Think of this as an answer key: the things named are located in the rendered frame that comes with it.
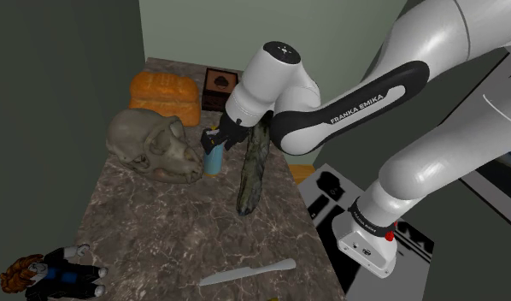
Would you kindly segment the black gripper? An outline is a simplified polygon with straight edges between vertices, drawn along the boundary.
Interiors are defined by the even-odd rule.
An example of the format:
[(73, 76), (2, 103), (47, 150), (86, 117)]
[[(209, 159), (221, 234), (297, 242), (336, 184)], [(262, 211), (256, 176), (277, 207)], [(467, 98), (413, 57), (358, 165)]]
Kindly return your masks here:
[(227, 113), (220, 118), (218, 129), (206, 128), (201, 136), (201, 145), (205, 152), (211, 152), (214, 147), (225, 143), (224, 148), (229, 151), (233, 146), (244, 141), (251, 128), (241, 125), (241, 120), (232, 120)]

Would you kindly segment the blue bottle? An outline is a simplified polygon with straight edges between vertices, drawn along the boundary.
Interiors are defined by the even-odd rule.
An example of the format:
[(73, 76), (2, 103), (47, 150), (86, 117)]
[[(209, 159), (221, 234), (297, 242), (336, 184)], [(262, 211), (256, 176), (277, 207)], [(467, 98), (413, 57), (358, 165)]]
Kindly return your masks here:
[(224, 144), (213, 148), (211, 152), (204, 152), (203, 164), (204, 174), (208, 177), (215, 177), (221, 171)]

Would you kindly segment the dark green long bark piece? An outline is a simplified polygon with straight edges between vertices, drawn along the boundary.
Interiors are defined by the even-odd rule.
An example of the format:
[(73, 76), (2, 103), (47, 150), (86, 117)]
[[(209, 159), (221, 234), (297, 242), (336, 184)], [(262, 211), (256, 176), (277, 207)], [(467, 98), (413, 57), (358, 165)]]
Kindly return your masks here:
[(240, 216), (251, 214), (259, 204), (267, 155), (270, 145), (270, 126), (273, 112), (268, 111), (250, 130), (236, 210)]

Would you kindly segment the dark brown box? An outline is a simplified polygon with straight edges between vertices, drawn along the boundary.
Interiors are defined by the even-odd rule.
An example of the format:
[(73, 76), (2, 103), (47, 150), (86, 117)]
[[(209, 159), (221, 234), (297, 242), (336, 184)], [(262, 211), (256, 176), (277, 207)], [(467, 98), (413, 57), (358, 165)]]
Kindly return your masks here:
[(238, 74), (216, 68), (206, 68), (203, 83), (202, 109), (223, 111), (226, 101), (238, 84)]

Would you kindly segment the orange bread loaf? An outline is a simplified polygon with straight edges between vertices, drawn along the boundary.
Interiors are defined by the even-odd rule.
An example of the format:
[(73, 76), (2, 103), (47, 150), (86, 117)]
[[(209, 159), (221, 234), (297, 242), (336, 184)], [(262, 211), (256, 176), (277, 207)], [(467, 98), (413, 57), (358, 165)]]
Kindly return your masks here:
[(200, 123), (199, 90), (191, 78), (140, 72), (132, 79), (129, 90), (129, 109), (150, 109), (162, 116), (176, 115), (185, 127)]

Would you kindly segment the grey animal skull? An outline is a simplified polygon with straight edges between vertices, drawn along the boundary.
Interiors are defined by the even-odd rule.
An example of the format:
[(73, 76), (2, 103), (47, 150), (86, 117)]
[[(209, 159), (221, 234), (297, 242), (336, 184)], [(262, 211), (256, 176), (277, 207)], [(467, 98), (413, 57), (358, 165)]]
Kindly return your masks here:
[(106, 147), (124, 167), (150, 180), (190, 184), (203, 175), (202, 159), (187, 144), (176, 115), (124, 109), (109, 123)]

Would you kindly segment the orange wooden furniture piece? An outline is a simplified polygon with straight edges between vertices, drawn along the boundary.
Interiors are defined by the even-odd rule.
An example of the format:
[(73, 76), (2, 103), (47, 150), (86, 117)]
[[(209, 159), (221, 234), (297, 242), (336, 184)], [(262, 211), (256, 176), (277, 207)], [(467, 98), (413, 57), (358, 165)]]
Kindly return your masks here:
[(289, 164), (288, 167), (297, 185), (315, 172), (314, 166), (309, 164)]

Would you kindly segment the patterned grey robot stand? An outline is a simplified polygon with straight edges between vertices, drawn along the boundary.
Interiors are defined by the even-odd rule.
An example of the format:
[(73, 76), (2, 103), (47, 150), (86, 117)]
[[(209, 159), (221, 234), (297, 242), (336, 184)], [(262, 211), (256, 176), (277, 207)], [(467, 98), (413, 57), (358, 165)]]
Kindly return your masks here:
[(434, 242), (402, 218), (397, 220), (396, 268), (380, 279), (338, 249), (344, 216), (362, 189), (325, 164), (298, 185), (348, 301), (423, 301)]

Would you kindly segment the grey knife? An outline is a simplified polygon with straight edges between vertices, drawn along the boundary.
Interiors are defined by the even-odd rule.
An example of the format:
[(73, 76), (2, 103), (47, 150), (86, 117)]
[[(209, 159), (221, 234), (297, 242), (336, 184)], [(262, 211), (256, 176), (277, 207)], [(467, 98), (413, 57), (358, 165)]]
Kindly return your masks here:
[(266, 272), (290, 270), (294, 269), (296, 266), (297, 263), (294, 259), (287, 258), (282, 261), (272, 263), (267, 266), (262, 266), (259, 268), (244, 267), (239, 269), (231, 269), (216, 274), (212, 274), (208, 277), (201, 279), (199, 282), (199, 286), (208, 286), (222, 282), (227, 282), (230, 280), (242, 279), (245, 277), (263, 274)]

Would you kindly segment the red-haired doll in black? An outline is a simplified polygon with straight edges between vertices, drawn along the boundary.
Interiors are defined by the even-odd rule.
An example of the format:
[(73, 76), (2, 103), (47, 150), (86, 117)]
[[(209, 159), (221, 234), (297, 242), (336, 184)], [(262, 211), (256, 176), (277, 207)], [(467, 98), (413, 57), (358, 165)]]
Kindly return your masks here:
[(97, 281), (107, 276), (109, 269), (69, 262), (89, 249), (88, 244), (72, 245), (46, 255), (21, 257), (0, 274), (1, 289), (9, 294), (24, 292), (26, 301), (99, 298), (106, 287)]

